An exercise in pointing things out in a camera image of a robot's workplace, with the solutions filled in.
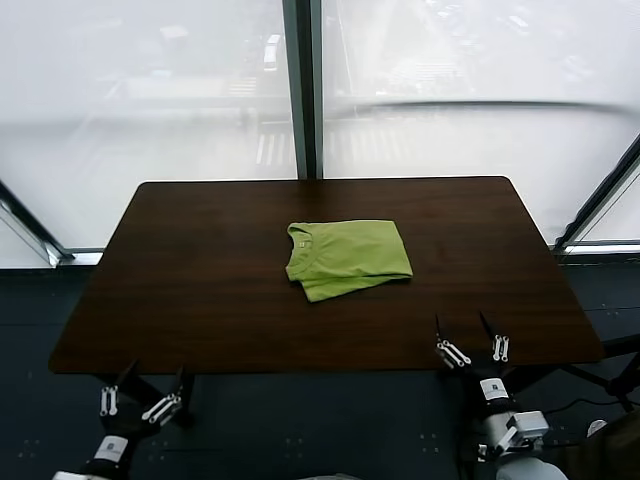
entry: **window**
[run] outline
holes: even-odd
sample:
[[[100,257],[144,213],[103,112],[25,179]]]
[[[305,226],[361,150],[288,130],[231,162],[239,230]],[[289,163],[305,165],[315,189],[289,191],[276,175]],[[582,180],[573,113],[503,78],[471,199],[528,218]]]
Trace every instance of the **window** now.
[[[65,247],[141,182],[295,178],[281,0],[3,7],[2,181]]]
[[[553,244],[640,131],[637,1],[323,9],[325,177],[504,175]]]

